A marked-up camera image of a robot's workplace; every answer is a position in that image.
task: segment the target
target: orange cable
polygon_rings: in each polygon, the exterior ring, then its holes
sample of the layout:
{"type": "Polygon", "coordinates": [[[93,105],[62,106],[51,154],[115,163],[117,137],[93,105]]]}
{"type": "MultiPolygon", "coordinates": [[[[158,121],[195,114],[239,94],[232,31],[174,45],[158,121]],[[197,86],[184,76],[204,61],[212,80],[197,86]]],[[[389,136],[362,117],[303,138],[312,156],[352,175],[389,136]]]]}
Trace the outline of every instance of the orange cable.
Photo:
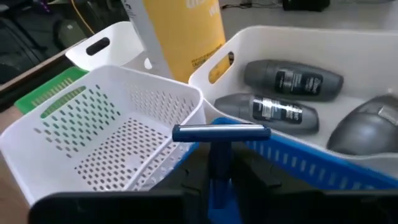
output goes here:
{"type": "Polygon", "coordinates": [[[87,29],[92,33],[95,34],[93,29],[87,24],[87,22],[85,21],[85,19],[83,18],[83,16],[80,14],[79,10],[77,9],[76,5],[75,5],[75,0],[70,0],[70,2],[72,3],[73,8],[75,9],[77,15],[80,17],[81,21],[86,25],[87,29]]]}

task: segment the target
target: perforated basket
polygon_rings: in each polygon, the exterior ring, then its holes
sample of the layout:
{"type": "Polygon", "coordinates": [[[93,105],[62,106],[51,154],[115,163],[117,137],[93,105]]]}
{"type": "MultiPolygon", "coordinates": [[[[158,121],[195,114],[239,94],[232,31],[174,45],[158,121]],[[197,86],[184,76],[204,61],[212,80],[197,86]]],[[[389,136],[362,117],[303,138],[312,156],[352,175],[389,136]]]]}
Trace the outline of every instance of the perforated basket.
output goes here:
{"type": "Polygon", "coordinates": [[[0,148],[27,201],[54,192],[151,188],[188,150],[174,124],[204,124],[196,88],[101,67],[12,124],[0,148]]]}

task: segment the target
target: cable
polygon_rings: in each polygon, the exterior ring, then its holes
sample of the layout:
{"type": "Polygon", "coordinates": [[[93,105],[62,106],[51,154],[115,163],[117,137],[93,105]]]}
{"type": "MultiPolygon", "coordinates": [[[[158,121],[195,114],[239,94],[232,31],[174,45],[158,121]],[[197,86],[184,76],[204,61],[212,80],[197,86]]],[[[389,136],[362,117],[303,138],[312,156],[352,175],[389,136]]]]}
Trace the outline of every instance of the cable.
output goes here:
{"type": "Polygon", "coordinates": [[[76,14],[80,17],[81,21],[86,25],[87,29],[94,35],[94,31],[91,29],[91,27],[87,24],[87,22],[85,21],[85,19],[83,18],[83,16],[80,14],[79,10],[76,7],[75,4],[75,0],[70,0],[70,2],[72,3],[73,8],[76,11],[76,14]]]}
{"type": "Polygon", "coordinates": [[[280,8],[280,5],[275,4],[275,3],[270,3],[270,4],[260,4],[260,3],[226,4],[224,6],[221,6],[221,10],[231,8],[231,7],[237,7],[240,9],[249,9],[249,8],[278,9],[278,8],[280,8]]]}

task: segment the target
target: basket handle hole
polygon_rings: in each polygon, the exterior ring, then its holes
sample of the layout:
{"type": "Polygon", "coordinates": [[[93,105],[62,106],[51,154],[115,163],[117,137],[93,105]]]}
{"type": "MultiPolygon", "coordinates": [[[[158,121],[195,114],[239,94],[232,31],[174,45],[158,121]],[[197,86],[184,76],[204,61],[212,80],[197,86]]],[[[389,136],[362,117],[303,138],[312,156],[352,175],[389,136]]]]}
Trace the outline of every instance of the basket handle hole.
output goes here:
{"type": "Polygon", "coordinates": [[[209,72],[209,82],[214,84],[221,76],[225,74],[227,69],[233,64],[234,62],[234,53],[228,52],[223,59],[220,60],[209,72]]]}

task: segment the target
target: wooden surface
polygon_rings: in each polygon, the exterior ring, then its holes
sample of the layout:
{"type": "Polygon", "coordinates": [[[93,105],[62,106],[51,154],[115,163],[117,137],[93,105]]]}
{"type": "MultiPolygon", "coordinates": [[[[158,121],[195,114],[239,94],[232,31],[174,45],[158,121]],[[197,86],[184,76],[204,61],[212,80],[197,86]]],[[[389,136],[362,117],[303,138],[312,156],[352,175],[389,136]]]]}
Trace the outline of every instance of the wooden surface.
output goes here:
{"type": "MultiPolygon", "coordinates": [[[[16,107],[0,113],[0,133],[22,114],[16,107]]],[[[0,223],[25,224],[29,206],[0,154],[0,223]]]]}

